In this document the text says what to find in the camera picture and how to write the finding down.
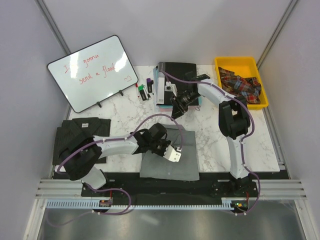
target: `gray floor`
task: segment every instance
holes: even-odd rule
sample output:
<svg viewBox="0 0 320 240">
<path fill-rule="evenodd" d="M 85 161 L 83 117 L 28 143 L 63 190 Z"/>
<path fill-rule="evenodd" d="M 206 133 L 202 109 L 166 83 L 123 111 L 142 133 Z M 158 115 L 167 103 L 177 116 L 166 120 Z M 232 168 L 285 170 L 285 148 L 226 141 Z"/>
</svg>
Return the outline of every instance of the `gray floor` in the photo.
<svg viewBox="0 0 320 240">
<path fill-rule="evenodd" d="M 52 223 L 88 210 L 50 209 Z M 260 201 L 247 216 L 215 210 L 134 210 L 121 216 L 88 214 L 66 226 L 43 221 L 39 240 L 304 240 L 293 201 Z"/>
</svg>

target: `dark gray towel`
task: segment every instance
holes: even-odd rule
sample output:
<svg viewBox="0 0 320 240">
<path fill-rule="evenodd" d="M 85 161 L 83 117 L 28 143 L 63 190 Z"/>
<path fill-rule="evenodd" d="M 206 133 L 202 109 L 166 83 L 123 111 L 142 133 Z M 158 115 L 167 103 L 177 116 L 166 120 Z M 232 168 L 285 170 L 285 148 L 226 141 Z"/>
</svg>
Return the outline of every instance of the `dark gray towel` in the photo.
<svg viewBox="0 0 320 240">
<path fill-rule="evenodd" d="M 164 125 L 167 129 L 167 139 L 174 147 L 180 146 L 180 131 L 176 125 Z M 196 149 L 196 133 L 182 130 L 183 146 L 179 162 L 171 162 L 161 156 L 147 151 L 142 154 L 140 169 L 141 178 L 168 179 L 181 181 L 199 180 L 199 168 Z"/>
</svg>

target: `whiteboard frame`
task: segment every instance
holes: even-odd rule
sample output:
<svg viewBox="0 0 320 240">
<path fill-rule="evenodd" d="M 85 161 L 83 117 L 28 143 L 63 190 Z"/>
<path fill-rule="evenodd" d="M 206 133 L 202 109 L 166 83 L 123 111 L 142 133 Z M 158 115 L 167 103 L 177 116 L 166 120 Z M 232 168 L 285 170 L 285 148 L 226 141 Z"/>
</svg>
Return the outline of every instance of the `whiteboard frame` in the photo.
<svg viewBox="0 0 320 240">
<path fill-rule="evenodd" d="M 60 85 L 58 84 L 57 80 L 55 79 L 54 75 L 50 72 L 50 70 L 49 70 L 49 65 L 52 64 L 52 63 L 55 63 L 55 62 L 57 62 L 57 61 L 59 61 L 59 60 L 61 60 L 61 59 L 64 59 L 64 58 L 66 58 L 66 57 L 68 57 L 68 56 L 70 56 L 70 55 L 72 55 L 72 54 L 74 54 L 74 53 L 80 52 L 80 51 L 82 51 L 82 50 L 84 50 L 84 49 L 87 49 L 87 48 L 89 48 L 89 47 L 91 47 L 91 46 L 93 46 L 93 45 L 95 45 L 95 44 L 98 44 L 98 43 L 100 43 L 100 42 L 102 42 L 102 41 L 105 41 L 105 40 L 107 40 L 107 39 L 109 39 L 109 38 L 112 38 L 112 37 L 117 37 L 117 38 L 119 39 L 119 42 L 120 42 L 120 44 L 121 44 L 121 47 L 123 48 L 123 51 L 125 52 L 125 54 L 126 54 L 126 56 L 127 56 L 127 59 L 128 59 L 128 61 L 129 61 L 129 63 L 130 63 L 130 66 L 131 66 L 132 69 L 133 69 L 133 72 L 134 72 L 134 74 L 135 74 L 135 76 L 136 76 L 137 81 L 134 82 L 132 85 L 129 85 L 128 87 L 120 90 L 119 92 L 116 92 L 116 93 L 114 93 L 113 95 L 108 96 L 108 97 L 106 97 L 106 98 L 98 101 L 97 103 L 95 103 L 95 104 L 93 104 L 93 105 L 91 105 L 91 106 L 89 106 L 89 107 L 87 107 L 87 108 L 85 108 L 85 109 L 83 109 L 83 110 L 81 110 L 81 111 L 75 111 L 75 109 L 72 107 L 69 99 L 66 97 L 64 91 L 61 89 Z M 112 96 L 114 96 L 114 95 L 116 95 L 116 94 L 121 94 L 121 95 L 122 95 L 122 91 L 123 91 L 123 90 L 126 90 L 127 88 L 130 88 L 130 87 L 132 87 L 133 85 L 135 85 L 135 84 L 137 84 L 137 83 L 139 82 L 139 77 L 138 77 L 138 75 L 137 75 L 137 73 L 136 73 L 136 70 L 135 70 L 134 66 L 132 65 L 132 63 L 131 63 L 131 61 L 130 61 L 130 58 L 129 58 L 129 56 L 128 56 L 125 48 L 124 48 L 124 45 L 122 44 L 119 36 L 116 35 L 116 34 L 111 35 L 111 36 L 109 36 L 109 37 L 107 37 L 107 38 L 104 38 L 104 39 L 102 39 L 102 40 L 100 40 L 100 41 L 97 41 L 97 42 L 95 42 L 95 43 L 93 43 L 93 44 L 91 44 L 91 45 L 89 45 L 89 46 L 83 47 L 83 48 L 81 48 L 81 49 L 79 49 L 79 50 L 77 50 L 77 51 L 75 51 L 75 52 L 72 52 L 72 53 L 70 53 L 70 54 L 68 54 L 68 55 L 65 55 L 65 56 L 63 56 L 63 57 L 60 57 L 60 58 L 57 59 L 57 60 L 54 60 L 54 61 L 52 61 L 52 62 L 49 62 L 49 63 L 46 65 L 46 69 L 47 69 L 47 70 L 49 71 L 49 73 L 51 74 L 52 78 L 54 79 L 55 83 L 58 85 L 59 89 L 61 90 L 62 94 L 64 95 L 65 99 L 68 101 L 68 103 L 69 103 L 69 105 L 71 106 L 71 108 L 73 109 L 73 111 L 74 111 L 75 113 L 77 113 L 77 114 L 78 114 L 78 113 L 81 113 L 81 112 L 83 112 L 83 111 L 85 111 L 85 110 L 87 110 L 87 109 L 89 109 L 89 108 L 91 108 L 92 106 L 95 106 L 95 105 L 98 105 L 98 106 L 101 108 L 101 102 L 102 102 L 102 101 L 104 101 L 104 100 L 106 100 L 106 99 L 108 99 L 108 98 L 111 98 Z"/>
</svg>

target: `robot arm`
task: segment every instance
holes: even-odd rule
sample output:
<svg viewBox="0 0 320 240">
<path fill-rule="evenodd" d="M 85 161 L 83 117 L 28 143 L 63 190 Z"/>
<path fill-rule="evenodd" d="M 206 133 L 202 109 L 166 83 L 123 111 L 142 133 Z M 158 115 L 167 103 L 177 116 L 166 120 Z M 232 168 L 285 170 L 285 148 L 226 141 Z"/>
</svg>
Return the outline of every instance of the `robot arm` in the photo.
<svg viewBox="0 0 320 240">
<path fill-rule="evenodd" d="M 94 167 L 99 158 L 118 154 L 141 154 L 151 151 L 171 162 L 178 162 L 181 150 L 174 148 L 170 140 L 164 138 L 167 129 L 160 123 L 149 129 L 137 131 L 133 137 L 129 134 L 117 137 L 92 136 L 83 132 L 65 147 L 59 157 L 63 161 L 72 153 L 92 142 L 93 144 L 80 151 L 64 164 L 64 169 L 70 180 L 81 180 L 94 189 L 101 188 L 107 181 L 104 173 Z"/>
<path fill-rule="evenodd" d="M 193 77 L 190 79 L 192 82 L 207 82 L 213 85 L 213 81 L 206 74 Z M 222 94 L 221 91 L 210 86 L 209 84 L 197 84 L 196 88 L 190 88 L 185 90 L 181 94 L 173 95 L 171 102 L 173 105 L 172 117 L 174 119 L 179 118 L 185 112 L 188 111 L 188 105 L 190 105 L 194 100 L 200 96 L 206 97 L 213 104 L 219 106 L 219 128 L 222 134 L 226 137 L 229 152 L 230 152 L 230 173 L 236 179 L 243 179 L 248 176 L 248 171 L 244 168 L 242 162 L 241 153 L 241 139 L 244 135 L 248 133 L 248 127 L 250 126 L 250 119 L 247 112 L 236 102 L 230 100 L 226 97 L 230 96 L 241 101 L 245 106 L 247 106 L 247 101 L 244 97 L 235 97 L 225 91 Z"/>
</svg>

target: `table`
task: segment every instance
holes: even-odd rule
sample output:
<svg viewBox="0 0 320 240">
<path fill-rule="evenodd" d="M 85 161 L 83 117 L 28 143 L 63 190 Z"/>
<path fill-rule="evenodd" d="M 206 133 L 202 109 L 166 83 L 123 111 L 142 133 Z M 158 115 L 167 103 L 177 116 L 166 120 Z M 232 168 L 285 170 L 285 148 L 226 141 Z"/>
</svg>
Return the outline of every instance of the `table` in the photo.
<svg viewBox="0 0 320 240">
<path fill-rule="evenodd" d="M 146 84 L 147 78 L 153 79 L 154 67 L 134 67 L 139 84 Z M 214 65 L 198 65 L 197 74 L 208 74 L 217 83 L 214 68 Z M 155 110 L 153 99 L 148 101 L 138 99 L 135 86 L 124 90 L 123 94 L 124 96 L 117 94 L 104 100 L 101 102 L 102 108 L 95 105 L 81 113 L 75 113 L 71 110 L 69 119 L 89 117 L 111 119 L 110 135 L 121 136 L 132 132 L 148 116 L 159 113 Z M 279 172 L 277 157 L 263 111 L 251 110 L 250 112 L 255 122 L 255 132 L 247 138 L 246 163 L 254 172 Z M 200 111 L 190 109 L 184 116 L 177 119 L 177 122 L 183 125 L 186 130 L 195 131 L 200 172 L 230 171 L 229 147 L 226 138 L 219 130 L 218 113 L 219 107 L 203 97 Z M 154 117 L 143 127 L 149 128 L 156 122 L 173 124 L 165 117 Z M 104 172 L 139 172 L 141 154 L 109 156 L 107 163 L 96 164 L 96 167 Z"/>
</svg>

